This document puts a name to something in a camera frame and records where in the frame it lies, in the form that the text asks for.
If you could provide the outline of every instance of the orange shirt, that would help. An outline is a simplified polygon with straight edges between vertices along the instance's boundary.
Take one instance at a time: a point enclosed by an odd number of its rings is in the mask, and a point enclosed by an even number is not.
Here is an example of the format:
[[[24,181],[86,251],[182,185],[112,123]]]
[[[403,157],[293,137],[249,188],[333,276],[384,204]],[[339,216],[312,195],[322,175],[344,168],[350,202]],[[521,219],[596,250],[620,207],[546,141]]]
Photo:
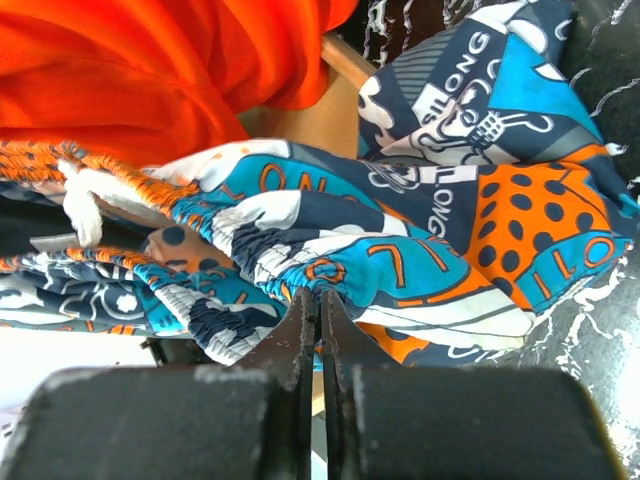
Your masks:
[[[0,138],[74,140],[136,166],[246,138],[235,114],[304,108],[321,35],[357,0],[7,0]]]

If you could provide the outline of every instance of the navy blue dots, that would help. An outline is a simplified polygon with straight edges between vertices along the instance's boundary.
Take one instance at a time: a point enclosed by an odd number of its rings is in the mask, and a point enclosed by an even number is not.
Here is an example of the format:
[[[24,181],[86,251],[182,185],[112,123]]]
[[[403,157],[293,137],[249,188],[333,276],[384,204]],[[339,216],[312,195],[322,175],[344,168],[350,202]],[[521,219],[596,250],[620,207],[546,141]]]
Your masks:
[[[395,330],[391,330],[390,328],[385,328],[384,333],[386,333],[387,337],[389,337],[391,340],[396,340],[398,342],[401,342],[402,340],[406,340],[407,338],[409,338],[409,335],[396,332]]]
[[[576,218],[576,227],[578,227],[578,230],[583,233],[591,230],[592,225],[593,215],[591,215],[590,213],[583,212],[578,215],[578,218]]]
[[[511,205],[520,210],[529,210],[531,208],[531,200],[526,195],[517,193],[511,197]]]
[[[492,173],[495,173],[497,169],[497,165],[481,165],[478,167],[478,173],[480,175],[491,175]]]
[[[216,268],[218,265],[220,264],[215,258],[205,258],[200,262],[200,264],[198,265],[198,268],[200,269],[201,272],[206,272],[207,270],[212,270]]]
[[[531,179],[526,175],[522,175],[521,173],[518,173],[511,177],[511,181],[521,187],[528,187],[531,185]]]
[[[487,205],[486,207],[484,207],[482,209],[482,212],[480,212],[480,216],[482,218],[488,217],[489,215],[491,215],[491,212],[493,212],[496,208],[497,203],[496,202],[491,202],[489,205]]]
[[[480,250],[480,255],[478,255],[478,262],[482,267],[488,267],[496,260],[496,249],[491,245],[487,245],[482,247]]]
[[[496,193],[498,191],[498,188],[500,188],[499,183],[490,183],[482,189],[482,193],[480,193],[480,195],[482,195],[484,198],[488,198]]]
[[[487,235],[489,235],[491,232],[493,232],[496,229],[496,222],[490,221],[485,223],[482,228],[480,229],[480,232],[478,233],[478,238],[484,238]]]
[[[511,296],[513,293],[513,286],[506,278],[496,277],[492,282],[496,287],[502,290],[506,295]]]
[[[544,188],[547,189],[547,192],[553,193],[554,195],[562,195],[567,191],[567,187],[557,180],[548,180],[544,182]]]
[[[552,222],[559,222],[564,217],[564,210],[557,203],[550,202],[544,206],[544,214]]]
[[[509,233],[516,240],[522,240],[522,237],[524,236],[522,224],[517,220],[511,220],[509,222]]]
[[[502,256],[502,268],[505,272],[511,273],[520,265],[520,256],[515,250],[509,250]]]
[[[185,233],[180,227],[169,227],[162,231],[162,240],[167,245],[180,245],[184,242]]]
[[[553,238],[547,232],[540,232],[533,237],[533,246],[538,252],[546,250],[553,245]]]

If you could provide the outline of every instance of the wooden board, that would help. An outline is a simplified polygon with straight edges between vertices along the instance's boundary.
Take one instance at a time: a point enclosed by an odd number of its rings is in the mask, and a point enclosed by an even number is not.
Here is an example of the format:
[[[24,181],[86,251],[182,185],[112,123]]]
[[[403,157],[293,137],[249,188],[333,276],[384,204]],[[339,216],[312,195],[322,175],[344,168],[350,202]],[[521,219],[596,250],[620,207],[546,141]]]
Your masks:
[[[311,415],[324,412],[324,378],[322,372],[314,372],[311,390]]]
[[[325,37],[322,58],[329,64],[329,87],[313,107],[299,111],[258,108],[242,116],[252,137],[285,138],[356,158],[358,91],[375,68],[334,34]]]

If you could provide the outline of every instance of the black marble surface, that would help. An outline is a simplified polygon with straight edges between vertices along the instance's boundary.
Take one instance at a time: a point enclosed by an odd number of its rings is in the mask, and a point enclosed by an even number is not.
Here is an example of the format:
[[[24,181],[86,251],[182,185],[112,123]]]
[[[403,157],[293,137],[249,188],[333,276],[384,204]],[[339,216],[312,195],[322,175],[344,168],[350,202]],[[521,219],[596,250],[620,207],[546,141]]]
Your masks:
[[[339,33],[380,67],[495,0],[363,0]],[[640,0],[577,0],[560,68],[640,194]],[[559,305],[525,347],[479,363],[559,368],[591,392],[613,444],[640,479],[640,250]]]

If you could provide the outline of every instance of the blue patterned fabric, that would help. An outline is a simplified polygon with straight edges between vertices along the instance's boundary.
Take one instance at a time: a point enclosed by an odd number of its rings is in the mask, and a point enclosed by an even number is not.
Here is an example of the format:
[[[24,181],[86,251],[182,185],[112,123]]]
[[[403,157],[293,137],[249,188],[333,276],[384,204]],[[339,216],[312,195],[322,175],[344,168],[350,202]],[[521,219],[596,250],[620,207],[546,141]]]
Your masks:
[[[615,264],[638,223],[556,67],[570,11],[562,0],[484,7],[379,70],[360,92],[361,160],[252,140],[150,171],[198,186],[170,216],[240,273],[187,274],[96,249],[80,262],[78,252],[12,259],[18,273],[0,289],[32,289],[81,319],[108,322],[119,304],[136,326],[188,331],[223,363],[268,335],[298,288],[316,302],[336,290],[406,365],[519,348]],[[16,304],[5,296],[0,307]]]

